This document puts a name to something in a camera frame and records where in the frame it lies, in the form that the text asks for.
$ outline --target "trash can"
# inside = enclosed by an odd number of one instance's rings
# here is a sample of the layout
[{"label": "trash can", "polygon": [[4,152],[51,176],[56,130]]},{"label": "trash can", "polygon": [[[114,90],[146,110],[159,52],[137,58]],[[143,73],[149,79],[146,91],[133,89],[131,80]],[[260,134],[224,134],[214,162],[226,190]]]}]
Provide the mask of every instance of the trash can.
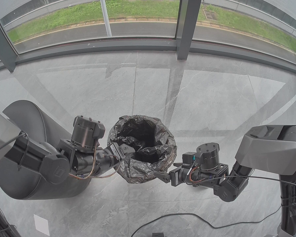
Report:
[{"label": "trash can", "polygon": [[125,143],[136,151],[126,156],[118,170],[128,183],[139,184],[155,179],[153,172],[166,172],[176,158],[174,136],[158,118],[142,115],[120,117],[109,132],[108,145],[113,142]]}]

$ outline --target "green grass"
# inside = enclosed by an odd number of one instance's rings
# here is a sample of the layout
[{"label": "green grass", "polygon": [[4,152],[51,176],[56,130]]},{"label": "green grass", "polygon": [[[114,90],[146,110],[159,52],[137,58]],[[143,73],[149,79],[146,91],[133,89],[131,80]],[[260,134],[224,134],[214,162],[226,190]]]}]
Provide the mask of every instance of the green grass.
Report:
[{"label": "green grass", "polygon": [[[177,18],[179,3],[178,0],[106,0],[106,7],[109,18],[123,16]],[[202,9],[199,10],[198,21],[206,20]],[[206,6],[206,9],[217,13],[218,21],[215,22],[218,24],[263,36],[296,52],[296,38],[268,23],[213,5]],[[59,26],[98,20],[103,21],[101,4],[91,2],[60,9],[52,14],[26,22],[9,31],[8,35],[15,43]]]}]

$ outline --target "gray tile floor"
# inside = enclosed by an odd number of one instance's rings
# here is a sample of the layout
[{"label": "gray tile floor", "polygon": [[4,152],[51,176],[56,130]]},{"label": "gray tile floor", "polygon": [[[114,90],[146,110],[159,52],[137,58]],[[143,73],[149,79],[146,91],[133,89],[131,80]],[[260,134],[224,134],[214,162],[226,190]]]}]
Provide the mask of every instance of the gray tile floor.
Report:
[{"label": "gray tile floor", "polygon": [[[101,120],[107,131],[122,115],[160,118],[182,153],[205,142],[220,144],[222,163],[234,164],[243,134],[260,124],[296,124],[296,75],[242,60],[174,52],[111,52],[40,60],[0,71],[0,110],[11,102],[36,103],[72,132],[76,115]],[[100,140],[104,146],[106,136]],[[277,178],[255,171],[255,175]],[[50,236],[131,236],[161,215],[193,212],[214,226],[258,221],[280,206],[279,184],[250,180],[237,200],[222,202],[211,189],[153,180],[128,184],[121,176],[92,180],[80,195],[19,201],[0,189],[0,207],[23,237],[36,230],[34,214],[48,220]],[[259,224],[212,229],[193,216],[172,216],[143,227],[134,237],[164,232],[176,236],[276,234],[280,211]]]}]

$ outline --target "black trash bag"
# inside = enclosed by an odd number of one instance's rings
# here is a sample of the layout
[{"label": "black trash bag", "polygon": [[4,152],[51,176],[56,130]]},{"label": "black trash bag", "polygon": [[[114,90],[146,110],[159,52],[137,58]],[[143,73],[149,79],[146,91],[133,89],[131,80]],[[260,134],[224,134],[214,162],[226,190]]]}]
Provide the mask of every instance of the black trash bag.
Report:
[{"label": "black trash bag", "polygon": [[136,151],[126,156],[118,170],[128,183],[139,184],[155,179],[153,172],[166,172],[176,158],[174,136],[158,118],[141,115],[120,117],[109,132],[108,145],[113,142],[125,143]]}]

